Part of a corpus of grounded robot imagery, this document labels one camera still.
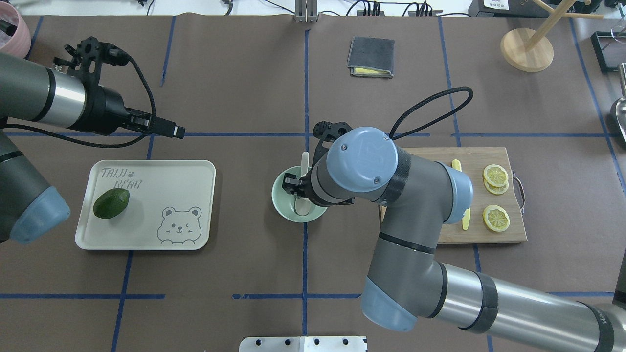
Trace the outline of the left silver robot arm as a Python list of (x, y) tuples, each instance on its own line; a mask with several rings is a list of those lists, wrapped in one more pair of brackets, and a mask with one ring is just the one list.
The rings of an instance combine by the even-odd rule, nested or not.
[[(183, 138), (185, 129), (159, 118), (154, 96), (138, 63), (116, 46), (97, 44), (87, 53), (67, 46), (65, 73), (11, 54), (1, 55), (1, 241), (29, 243), (64, 222), (70, 209), (58, 190), (9, 139), (6, 129), (21, 129), (100, 149), (130, 146), (150, 134)], [(103, 64), (132, 64), (148, 94), (150, 111), (125, 106), (116, 91), (100, 85)], [(138, 134), (125, 143), (92, 143), (39, 129), (36, 123), (108, 136), (117, 129)]]

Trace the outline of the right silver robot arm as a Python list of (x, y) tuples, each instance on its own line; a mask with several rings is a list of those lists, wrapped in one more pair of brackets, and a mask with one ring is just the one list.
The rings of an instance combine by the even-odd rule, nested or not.
[(441, 228), (471, 207), (466, 174), (407, 153), (373, 127), (319, 139), (329, 150), (303, 176), (281, 176), (282, 188), (320, 207), (353, 198), (385, 206), (361, 295), (367, 319), (398, 331), (440, 319), (553, 352), (625, 350), (625, 308), (617, 303), (586, 305), (436, 261)]

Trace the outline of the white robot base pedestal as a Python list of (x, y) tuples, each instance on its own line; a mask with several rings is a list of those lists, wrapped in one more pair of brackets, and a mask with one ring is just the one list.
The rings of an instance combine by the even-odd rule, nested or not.
[(242, 339), (240, 352), (367, 352), (364, 336), (280, 336)]

